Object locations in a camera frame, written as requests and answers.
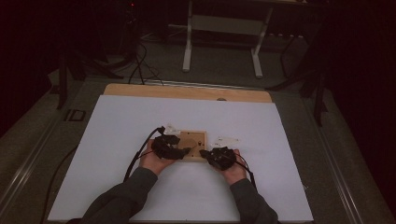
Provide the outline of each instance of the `dark background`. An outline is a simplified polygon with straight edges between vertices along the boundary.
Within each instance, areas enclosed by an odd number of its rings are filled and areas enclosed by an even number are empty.
[[[140,19],[164,36],[167,23],[186,23],[187,1],[136,3],[141,7]],[[1,4],[0,136],[50,89],[47,74],[58,68],[59,53],[65,46],[105,61],[107,49],[120,47],[126,20],[124,3],[114,0]],[[396,216],[396,4],[393,0],[348,4],[347,13],[324,24],[342,37],[332,50],[326,86]],[[296,26],[291,15],[279,10],[277,25],[270,24],[272,32],[293,33]],[[335,38],[330,33],[323,36],[319,48]]]

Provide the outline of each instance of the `small wooden block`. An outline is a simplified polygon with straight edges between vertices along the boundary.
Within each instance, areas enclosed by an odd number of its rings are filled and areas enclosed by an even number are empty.
[[[202,131],[181,131],[180,142],[177,148],[190,147],[191,151],[185,155],[183,161],[206,161],[201,157],[200,150],[206,150],[206,132]]]

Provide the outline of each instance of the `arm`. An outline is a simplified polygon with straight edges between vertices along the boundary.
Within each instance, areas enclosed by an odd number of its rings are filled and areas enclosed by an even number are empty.
[[[152,141],[142,153],[152,152]],[[88,208],[81,224],[125,224],[142,210],[149,191],[158,179],[158,175],[166,166],[175,161],[159,159],[154,153],[149,153],[140,159],[132,175],[122,184],[100,195]]]
[[[240,157],[236,159],[245,165]],[[241,223],[277,223],[277,213],[267,204],[264,198],[254,189],[247,179],[247,172],[238,164],[225,171],[219,171],[230,185],[231,193],[238,208]]]

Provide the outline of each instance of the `white paper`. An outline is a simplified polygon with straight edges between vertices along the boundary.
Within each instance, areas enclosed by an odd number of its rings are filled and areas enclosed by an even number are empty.
[[[206,131],[240,140],[259,193],[282,221],[310,221],[290,146],[275,104],[132,96],[100,97],[49,214],[82,217],[92,201],[119,184],[136,151],[157,127]],[[238,221],[229,187],[206,162],[178,161],[166,168],[132,220]]]

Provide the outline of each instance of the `sleeve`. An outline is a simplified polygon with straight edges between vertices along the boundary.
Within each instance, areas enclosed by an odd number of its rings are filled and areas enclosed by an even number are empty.
[[[125,224],[129,218],[142,210],[149,191],[158,177],[149,169],[138,167],[122,184],[100,195],[87,212],[80,224]]]
[[[277,223],[277,213],[254,189],[248,179],[242,179],[230,186],[238,208],[241,223]]]

